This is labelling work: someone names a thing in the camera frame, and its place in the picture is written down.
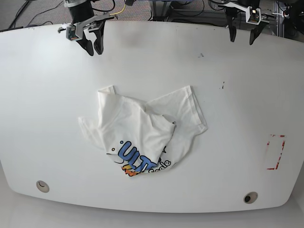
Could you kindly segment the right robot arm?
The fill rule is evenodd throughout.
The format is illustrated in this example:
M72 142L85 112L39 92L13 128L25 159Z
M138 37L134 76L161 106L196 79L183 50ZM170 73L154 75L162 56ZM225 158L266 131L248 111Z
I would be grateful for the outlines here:
M65 31L66 38L77 42L90 56L96 52L101 55L104 51L103 38L105 22L114 19L114 15L104 12L102 15L94 14L90 0L65 0L64 6L69 9L72 17L70 24L63 24L58 32ZM88 40L85 30L94 33L96 40Z

